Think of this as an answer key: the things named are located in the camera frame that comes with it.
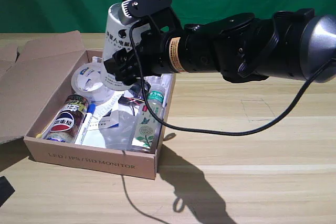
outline black cable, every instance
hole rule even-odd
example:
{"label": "black cable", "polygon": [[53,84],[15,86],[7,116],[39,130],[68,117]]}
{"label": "black cable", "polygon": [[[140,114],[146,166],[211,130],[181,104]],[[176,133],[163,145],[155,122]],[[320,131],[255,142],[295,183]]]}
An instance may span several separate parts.
{"label": "black cable", "polygon": [[129,204],[131,204],[131,206],[132,206],[137,212],[139,212],[140,214],[142,214],[142,215],[144,215],[144,216],[146,216],[146,217],[148,217],[148,218],[151,218],[151,219],[153,219],[153,220],[156,220],[156,221],[158,221],[158,222],[161,222],[161,223],[164,223],[164,224],[170,224],[169,222],[166,222],[166,221],[161,220],[161,219],[159,219],[159,218],[157,218],[157,217],[154,217],[154,216],[151,216],[151,215],[149,215],[149,214],[146,214],[145,212],[143,212],[143,211],[141,211],[139,208],[137,208],[137,207],[135,206],[135,204],[131,201],[130,196],[129,196],[128,193],[127,193],[127,190],[126,190],[126,183],[125,183],[125,179],[124,179],[124,176],[123,176],[123,175],[121,175],[121,179],[122,179],[122,186],[123,186],[123,188],[124,188],[124,192],[125,192],[126,198],[127,198],[128,202],[129,202]]}
{"label": "black cable", "polygon": [[316,79],[316,77],[321,72],[323,72],[332,62],[335,61],[335,59],[330,59],[329,61],[324,63],[308,80],[305,81],[305,83],[302,85],[301,89],[298,91],[297,95],[294,97],[291,104],[277,118],[273,119],[269,123],[267,123],[267,124],[265,124],[265,125],[263,125],[259,128],[256,128],[254,130],[249,130],[249,131],[242,131],[242,132],[225,132],[225,131],[213,131],[213,130],[201,130],[201,129],[193,129],[193,128],[184,128],[184,127],[179,127],[179,126],[168,124],[168,123],[164,122],[163,120],[161,120],[151,109],[151,107],[148,103],[148,100],[147,100],[147,96],[145,96],[145,94],[144,94],[144,76],[143,76],[143,72],[142,72],[140,57],[138,55],[138,52],[136,50],[135,43],[134,43],[134,40],[133,40],[133,30],[134,30],[134,28],[138,27],[139,25],[140,25],[140,22],[137,22],[130,28],[129,36],[130,36],[131,45],[132,45],[132,48],[134,50],[135,57],[137,58],[138,65],[139,65],[140,82],[141,82],[144,102],[145,102],[145,104],[148,108],[148,111],[151,113],[151,115],[158,122],[160,122],[162,125],[164,125],[168,128],[171,128],[171,129],[177,130],[177,131],[206,133],[206,134],[224,135],[224,136],[246,136],[246,135],[251,135],[251,134],[255,134],[255,133],[264,131],[264,130],[272,127],[276,123],[280,122],[286,115],[288,115],[292,111],[292,109],[295,107],[295,105],[298,103],[298,101],[300,100],[300,98],[302,97],[302,95],[304,94],[306,89],[309,87],[309,85]]}

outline pepsi can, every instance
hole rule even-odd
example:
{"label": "pepsi can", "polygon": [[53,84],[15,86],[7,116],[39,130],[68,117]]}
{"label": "pepsi can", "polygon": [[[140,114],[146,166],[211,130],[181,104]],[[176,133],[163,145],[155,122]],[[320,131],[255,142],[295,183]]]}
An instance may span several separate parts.
{"label": "pepsi can", "polygon": [[74,143],[88,107],[89,101],[85,97],[78,94],[68,96],[46,139]]}

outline white marker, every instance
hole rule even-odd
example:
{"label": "white marker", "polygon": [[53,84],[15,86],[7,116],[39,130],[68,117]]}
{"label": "white marker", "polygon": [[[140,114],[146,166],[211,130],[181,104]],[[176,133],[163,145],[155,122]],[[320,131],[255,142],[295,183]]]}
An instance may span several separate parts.
{"label": "white marker", "polygon": [[82,126],[80,127],[80,130],[78,132],[78,135],[76,137],[75,140],[75,144],[82,144],[85,134],[88,130],[88,127],[90,125],[94,110],[96,109],[96,105],[94,103],[90,104],[89,108],[88,108],[88,112],[86,113],[86,117],[84,119],[84,122],[82,124]]}

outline bottle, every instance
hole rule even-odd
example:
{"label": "bottle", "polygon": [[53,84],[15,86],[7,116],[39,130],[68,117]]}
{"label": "bottle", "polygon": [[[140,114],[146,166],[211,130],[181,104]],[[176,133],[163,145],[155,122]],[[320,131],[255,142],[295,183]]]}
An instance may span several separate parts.
{"label": "bottle", "polygon": [[[147,81],[151,84],[148,103],[153,112],[162,118],[165,88],[160,85],[160,77],[147,78]],[[147,106],[142,104],[136,117],[134,134],[129,141],[128,150],[155,153],[160,129],[161,124],[151,115]]]}
{"label": "bottle", "polygon": [[74,143],[88,111],[89,101],[78,94],[66,99],[45,139]]}

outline cardboard box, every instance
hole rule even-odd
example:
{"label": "cardboard box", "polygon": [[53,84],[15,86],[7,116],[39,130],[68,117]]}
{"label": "cardboard box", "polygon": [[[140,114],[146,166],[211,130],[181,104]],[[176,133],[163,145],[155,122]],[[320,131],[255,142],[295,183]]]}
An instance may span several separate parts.
{"label": "cardboard box", "polygon": [[[81,146],[35,138],[73,93],[74,71],[101,51],[86,50],[78,31],[29,41],[17,58],[17,47],[0,51],[0,144],[24,138],[35,161],[155,179],[163,141],[155,154]],[[167,93],[167,119],[175,76]]]}

